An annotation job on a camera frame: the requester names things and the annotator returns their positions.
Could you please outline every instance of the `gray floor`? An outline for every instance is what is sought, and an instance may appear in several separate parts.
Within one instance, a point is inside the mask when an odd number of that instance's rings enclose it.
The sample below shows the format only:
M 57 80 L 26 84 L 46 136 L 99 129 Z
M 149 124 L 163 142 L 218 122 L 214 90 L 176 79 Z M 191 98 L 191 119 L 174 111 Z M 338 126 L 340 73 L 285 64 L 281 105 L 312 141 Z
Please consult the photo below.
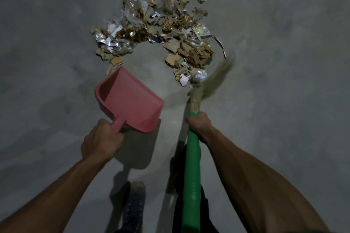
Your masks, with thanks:
M 82 138 L 104 117 L 94 86 L 107 63 L 94 55 L 88 29 L 118 14 L 120 4 L 0 0 L 0 218 L 79 160 Z M 239 147 L 288 178 L 332 230 L 347 232 L 349 0 L 210 0 L 190 6 L 209 11 L 205 24 L 237 55 L 234 71 L 202 109 Z M 212 44 L 216 54 L 208 71 L 222 58 Z M 188 88 L 175 82 L 166 54 L 147 42 L 123 58 L 166 100 L 158 135 L 128 136 L 119 160 L 92 182 L 66 232 L 106 230 L 109 195 L 127 178 L 147 187 L 143 231 L 171 231 L 176 196 L 165 190 L 169 160 L 183 139 Z M 201 167 L 214 225 L 220 232 L 244 232 L 204 146 Z

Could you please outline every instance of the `red dustpan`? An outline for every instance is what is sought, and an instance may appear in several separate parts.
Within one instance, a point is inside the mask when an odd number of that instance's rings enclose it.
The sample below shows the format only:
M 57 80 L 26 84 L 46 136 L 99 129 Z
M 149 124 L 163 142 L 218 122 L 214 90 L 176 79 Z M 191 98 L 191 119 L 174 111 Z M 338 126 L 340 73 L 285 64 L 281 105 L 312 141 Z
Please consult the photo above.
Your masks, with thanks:
M 143 133 L 153 131 L 164 105 L 164 100 L 124 67 L 98 84 L 95 96 L 101 110 L 113 120 L 111 125 L 116 133 L 124 125 Z

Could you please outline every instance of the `green broom handle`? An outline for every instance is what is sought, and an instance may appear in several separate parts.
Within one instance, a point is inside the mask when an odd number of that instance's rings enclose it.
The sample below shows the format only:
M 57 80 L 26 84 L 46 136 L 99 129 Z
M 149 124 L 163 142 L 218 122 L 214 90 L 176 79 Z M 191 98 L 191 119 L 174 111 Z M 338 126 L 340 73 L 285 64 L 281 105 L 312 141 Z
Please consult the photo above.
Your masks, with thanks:
M 200 232 L 201 230 L 201 149 L 198 136 L 188 132 L 186 164 L 183 186 L 182 233 Z

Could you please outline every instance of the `dark sneaker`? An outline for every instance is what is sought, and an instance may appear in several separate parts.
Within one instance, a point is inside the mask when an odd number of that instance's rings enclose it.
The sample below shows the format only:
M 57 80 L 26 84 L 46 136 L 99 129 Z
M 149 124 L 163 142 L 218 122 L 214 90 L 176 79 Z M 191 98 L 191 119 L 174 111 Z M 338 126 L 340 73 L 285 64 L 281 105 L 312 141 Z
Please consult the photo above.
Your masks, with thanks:
M 123 211 L 123 226 L 120 231 L 141 233 L 146 187 L 143 182 L 132 182 L 129 199 Z

